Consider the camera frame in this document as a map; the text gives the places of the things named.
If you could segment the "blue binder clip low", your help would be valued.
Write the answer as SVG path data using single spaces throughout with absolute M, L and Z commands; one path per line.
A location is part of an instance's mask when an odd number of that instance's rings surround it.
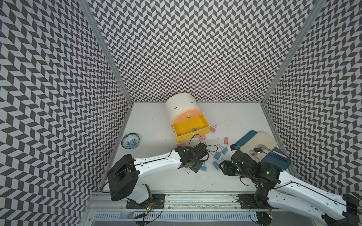
M 206 167 L 206 166 L 201 166 L 200 170 L 206 172 L 206 171 L 207 171 L 207 167 Z

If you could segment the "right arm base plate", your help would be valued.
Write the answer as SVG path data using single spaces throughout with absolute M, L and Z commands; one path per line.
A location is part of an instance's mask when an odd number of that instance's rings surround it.
M 236 196 L 237 201 L 239 202 L 241 209 L 258 209 L 266 210 L 271 208 L 267 201 L 256 201 L 254 194 L 238 194 Z

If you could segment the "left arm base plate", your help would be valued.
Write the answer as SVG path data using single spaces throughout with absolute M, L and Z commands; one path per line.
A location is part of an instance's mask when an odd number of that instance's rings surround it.
M 134 200 L 128 199 L 126 209 L 139 209 L 145 210 L 149 205 L 155 204 L 155 209 L 163 209 L 165 204 L 165 194 L 152 194 L 152 197 L 142 202 L 141 204 L 136 203 Z

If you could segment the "yellow drawer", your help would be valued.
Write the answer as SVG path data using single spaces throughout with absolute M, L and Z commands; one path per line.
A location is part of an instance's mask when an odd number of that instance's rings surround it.
M 206 135 L 210 132 L 210 127 L 204 115 L 172 125 L 177 143 L 189 141 L 197 134 L 200 136 Z

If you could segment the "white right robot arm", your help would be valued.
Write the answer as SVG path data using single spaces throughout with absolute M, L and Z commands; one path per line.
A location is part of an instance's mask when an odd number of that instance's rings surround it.
M 224 175 L 249 179 L 256 191 L 238 195 L 244 210 L 284 209 L 318 221 L 325 226 L 357 226 L 359 201 L 350 194 L 336 195 L 297 179 L 268 162 L 256 162 L 248 154 L 236 151 L 231 160 L 222 161 Z

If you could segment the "white round drawer cabinet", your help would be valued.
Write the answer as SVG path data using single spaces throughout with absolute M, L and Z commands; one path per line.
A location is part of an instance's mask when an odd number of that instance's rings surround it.
M 199 108 L 195 98 L 189 93 L 181 93 L 170 97 L 166 101 L 166 112 L 168 113 L 170 120 L 183 111 Z

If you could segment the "orange top drawer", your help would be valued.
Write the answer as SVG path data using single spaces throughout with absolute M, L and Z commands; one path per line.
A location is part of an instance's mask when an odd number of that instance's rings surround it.
M 203 115 L 203 111 L 199 108 L 193 108 L 186 111 L 183 111 L 181 113 L 178 113 L 172 120 L 171 124 L 177 124 L 179 122 L 186 121 L 188 119 L 192 119 L 195 117 L 198 117 L 200 115 Z

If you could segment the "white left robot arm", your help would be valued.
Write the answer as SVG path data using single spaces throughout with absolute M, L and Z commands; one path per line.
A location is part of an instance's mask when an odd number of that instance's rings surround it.
M 142 178 L 177 169 L 190 169 L 197 173 L 209 158 L 207 145 L 177 147 L 170 152 L 149 158 L 123 156 L 107 172 L 107 184 L 112 201 L 128 199 L 143 204 L 152 198 L 149 186 L 139 183 Z

